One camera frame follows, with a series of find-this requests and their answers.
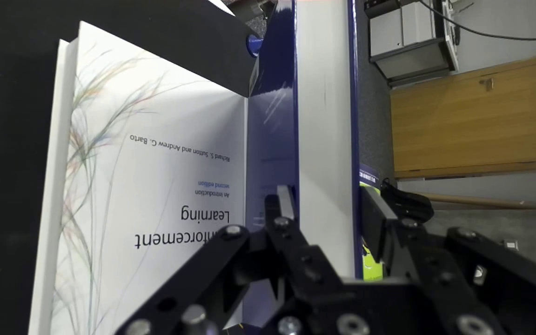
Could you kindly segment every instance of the white book cover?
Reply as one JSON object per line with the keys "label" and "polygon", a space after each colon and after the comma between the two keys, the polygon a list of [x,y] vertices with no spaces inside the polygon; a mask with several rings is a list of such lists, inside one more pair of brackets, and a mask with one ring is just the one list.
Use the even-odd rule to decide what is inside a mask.
{"label": "white book cover", "polygon": [[30,334],[114,334],[244,224],[246,99],[86,23],[54,94]]}

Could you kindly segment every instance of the wooden cabinet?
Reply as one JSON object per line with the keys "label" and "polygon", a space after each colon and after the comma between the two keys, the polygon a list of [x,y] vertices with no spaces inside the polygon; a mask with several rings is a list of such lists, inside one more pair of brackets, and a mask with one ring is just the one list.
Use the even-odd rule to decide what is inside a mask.
{"label": "wooden cabinet", "polygon": [[536,170],[536,60],[393,92],[397,177]]}

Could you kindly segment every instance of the book cover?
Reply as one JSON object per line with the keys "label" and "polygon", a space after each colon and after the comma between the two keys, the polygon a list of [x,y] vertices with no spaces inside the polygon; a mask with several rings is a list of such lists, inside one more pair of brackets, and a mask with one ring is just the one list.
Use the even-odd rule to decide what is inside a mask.
{"label": "book cover", "polygon": [[52,304],[32,332],[112,334],[216,230],[244,224],[246,99],[86,23],[56,96],[67,159],[50,163],[60,209],[41,226],[58,231],[37,278],[54,280]]}

